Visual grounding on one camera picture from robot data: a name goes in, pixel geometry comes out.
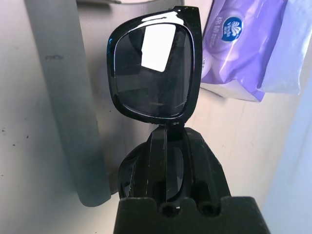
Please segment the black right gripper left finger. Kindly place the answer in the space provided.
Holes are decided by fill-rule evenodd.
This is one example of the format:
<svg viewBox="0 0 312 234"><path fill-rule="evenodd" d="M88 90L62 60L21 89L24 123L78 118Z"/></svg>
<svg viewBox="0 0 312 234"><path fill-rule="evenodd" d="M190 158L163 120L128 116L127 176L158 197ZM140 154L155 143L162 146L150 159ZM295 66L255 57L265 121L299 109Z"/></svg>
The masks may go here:
<svg viewBox="0 0 312 234"><path fill-rule="evenodd" d="M167 148L167 130L156 128L125 157L118 170L120 199L149 197L158 205L167 202Z"/></svg>

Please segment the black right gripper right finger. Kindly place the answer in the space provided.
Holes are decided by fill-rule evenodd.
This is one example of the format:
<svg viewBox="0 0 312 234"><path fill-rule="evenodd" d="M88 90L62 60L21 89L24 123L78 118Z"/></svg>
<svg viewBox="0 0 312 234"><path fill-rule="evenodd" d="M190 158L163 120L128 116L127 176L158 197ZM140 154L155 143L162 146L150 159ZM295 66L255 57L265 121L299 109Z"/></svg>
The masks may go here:
<svg viewBox="0 0 312 234"><path fill-rule="evenodd" d="M219 204L223 197L231 196L222 165L199 132L185 130L191 153L191 198L196 204Z"/></svg>

